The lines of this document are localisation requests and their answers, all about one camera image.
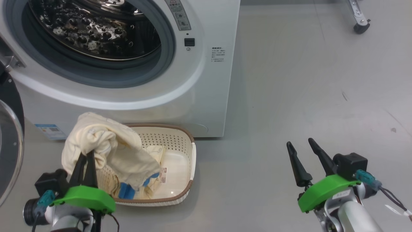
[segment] laundry basket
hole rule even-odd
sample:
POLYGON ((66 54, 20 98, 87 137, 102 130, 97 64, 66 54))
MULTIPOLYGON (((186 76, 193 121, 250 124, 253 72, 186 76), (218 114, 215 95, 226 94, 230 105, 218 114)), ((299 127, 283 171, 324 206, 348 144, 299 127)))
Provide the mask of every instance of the laundry basket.
POLYGON ((182 202, 189 194, 196 167, 196 145, 188 131, 162 124, 127 124, 142 139, 143 147, 165 146, 162 160, 162 181, 148 200, 117 198, 119 187, 116 174, 109 166, 97 170, 99 188, 113 194, 117 204, 130 206, 169 206, 182 202))

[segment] beige towel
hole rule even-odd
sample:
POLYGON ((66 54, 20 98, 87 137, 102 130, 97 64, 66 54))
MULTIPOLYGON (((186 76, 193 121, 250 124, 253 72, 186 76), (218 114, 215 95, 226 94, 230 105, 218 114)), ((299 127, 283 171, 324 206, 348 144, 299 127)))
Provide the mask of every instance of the beige towel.
MULTIPOLYGON (((144 150, 146 150, 157 162, 159 162, 160 166, 162 165, 162 160, 166 151, 166 148, 164 146, 149 146, 144 150)), ((141 187, 139 191, 136 191, 134 199, 152 199, 159 183, 160 176, 150 179, 150 182, 146 187, 141 187)))
POLYGON ((96 169, 109 165, 120 182, 138 190, 160 171, 160 164, 142 149, 140 136, 130 127, 94 113, 79 116, 68 136, 62 156, 63 168, 71 175, 80 154, 94 150, 96 169))

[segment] front-loading washing machine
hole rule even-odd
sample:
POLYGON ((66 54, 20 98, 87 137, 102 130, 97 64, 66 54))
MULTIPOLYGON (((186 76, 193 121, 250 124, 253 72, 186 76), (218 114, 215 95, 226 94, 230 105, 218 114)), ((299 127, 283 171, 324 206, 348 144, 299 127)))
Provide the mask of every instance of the front-loading washing machine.
POLYGON ((25 117, 65 139, 92 111, 223 136, 240 0, 0 0, 25 117))

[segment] metal stand leg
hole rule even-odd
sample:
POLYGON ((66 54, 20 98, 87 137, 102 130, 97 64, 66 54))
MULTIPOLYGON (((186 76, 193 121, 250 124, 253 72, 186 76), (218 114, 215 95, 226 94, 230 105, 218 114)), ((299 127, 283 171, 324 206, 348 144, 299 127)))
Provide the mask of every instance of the metal stand leg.
POLYGON ((369 24, 370 20, 366 19, 366 17, 362 13, 361 8, 359 7, 359 4, 358 4, 358 0, 346 0, 346 2, 349 4, 349 7, 352 9, 353 16, 356 20, 356 25, 353 27, 354 31, 357 34, 364 33, 370 26, 369 24))

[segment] brown basket rim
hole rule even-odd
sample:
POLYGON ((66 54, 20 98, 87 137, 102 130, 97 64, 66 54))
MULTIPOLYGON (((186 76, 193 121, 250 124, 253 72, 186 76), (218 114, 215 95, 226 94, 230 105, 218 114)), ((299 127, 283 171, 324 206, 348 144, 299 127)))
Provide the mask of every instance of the brown basket rim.
MULTIPOLYGON (((167 124, 157 124, 157 123, 128 123, 125 124, 128 127, 158 127, 158 128, 169 128, 169 129, 177 129, 183 131, 185 134, 187 134, 190 138, 191 142, 194 142, 193 136, 190 134, 190 132, 182 127, 175 126, 175 125, 167 125, 167 124)), ((149 204, 149 203, 161 203, 161 202, 169 202, 169 201, 175 201, 180 198, 182 198, 186 193, 190 190, 190 187, 193 184, 193 180, 189 180, 189 183, 187 184, 186 188, 179 193, 179 195, 174 196, 174 197, 169 197, 169 198, 160 198, 160 199, 149 199, 149 200, 129 200, 129 199, 120 199, 120 198, 113 198, 115 202, 119 203, 130 203, 130 204, 149 204)))

